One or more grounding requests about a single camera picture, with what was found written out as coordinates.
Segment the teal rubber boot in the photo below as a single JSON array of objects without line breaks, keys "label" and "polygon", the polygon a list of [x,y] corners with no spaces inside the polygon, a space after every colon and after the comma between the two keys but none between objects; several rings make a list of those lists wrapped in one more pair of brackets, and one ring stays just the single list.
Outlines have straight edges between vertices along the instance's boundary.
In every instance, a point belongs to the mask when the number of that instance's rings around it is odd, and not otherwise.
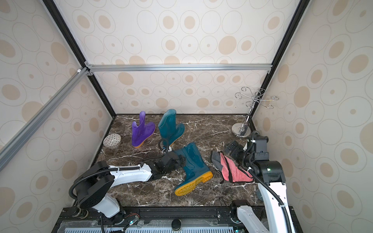
[{"label": "teal rubber boot", "polygon": [[175,189],[175,195],[183,196],[192,192],[199,183],[205,183],[213,178],[213,173],[204,163],[194,142],[174,151],[184,161],[185,180]]},{"label": "teal rubber boot", "polygon": [[162,139],[168,142],[169,146],[179,139],[185,132],[184,124],[176,124],[176,110],[169,109],[158,124]]}]

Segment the pink cloth black trim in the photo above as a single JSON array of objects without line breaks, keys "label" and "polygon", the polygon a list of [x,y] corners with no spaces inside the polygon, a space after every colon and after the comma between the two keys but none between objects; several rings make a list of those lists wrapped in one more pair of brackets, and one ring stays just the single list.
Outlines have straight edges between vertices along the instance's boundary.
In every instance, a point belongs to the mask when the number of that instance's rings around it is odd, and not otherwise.
[{"label": "pink cloth black trim", "polygon": [[223,154],[223,152],[212,151],[211,160],[214,167],[222,174],[225,181],[230,183],[252,182],[253,177],[248,172],[242,172],[233,160]]}]

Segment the purple rubber boot yellow sole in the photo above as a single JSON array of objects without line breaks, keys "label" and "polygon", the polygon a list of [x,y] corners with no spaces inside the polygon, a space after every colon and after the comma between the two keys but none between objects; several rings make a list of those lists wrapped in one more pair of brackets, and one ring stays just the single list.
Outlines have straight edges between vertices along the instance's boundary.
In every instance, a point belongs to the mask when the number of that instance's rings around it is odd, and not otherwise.
[{"label": "purple rubber boot yellow sole", "polygon": [[136,121],[132,123],[132,146],[135,148],[139,148],[155,131],[155,124],[153,122],[145,123],[145,118],[145,111],[141,111],[139,124]]}]

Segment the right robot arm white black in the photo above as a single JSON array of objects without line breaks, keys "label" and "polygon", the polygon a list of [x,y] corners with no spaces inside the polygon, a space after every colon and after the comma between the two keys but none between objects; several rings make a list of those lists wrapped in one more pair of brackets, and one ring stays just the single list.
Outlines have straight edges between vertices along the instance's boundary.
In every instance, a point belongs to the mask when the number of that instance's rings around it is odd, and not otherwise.
[{"label": "right robot arm white black", "polygon": [[245,146],[233,141],[220,153],[221,173],[225,180],[257,184],[269,226],[264,226],[252,207],[242,203],[231,204],[231,219],[242,223],[250,233],[294,233],[284,170],[278,161],[270,160],[268,141],[267,136],[254,131]]}]

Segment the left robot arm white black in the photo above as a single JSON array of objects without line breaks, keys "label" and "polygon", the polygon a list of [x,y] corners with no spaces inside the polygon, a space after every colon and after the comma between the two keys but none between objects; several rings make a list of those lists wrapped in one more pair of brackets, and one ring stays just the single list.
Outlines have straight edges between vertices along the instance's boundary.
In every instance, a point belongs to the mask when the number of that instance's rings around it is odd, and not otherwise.
[{"label": "left robot arm white black", "polygon": [[145,159],[138,165],[116,167],[103,161],[87,170],[69,189],[69,196],[77,201],[69,214],[84,219],[88,217],[89,209],[94,209],[110,224],[122,224],[129,215],[120,201],[108,194],[109,189],[126,183],[158,180],[186,164],[186,157],[172,151],[167,140],[160,140],[158,146],[162,155]]}]

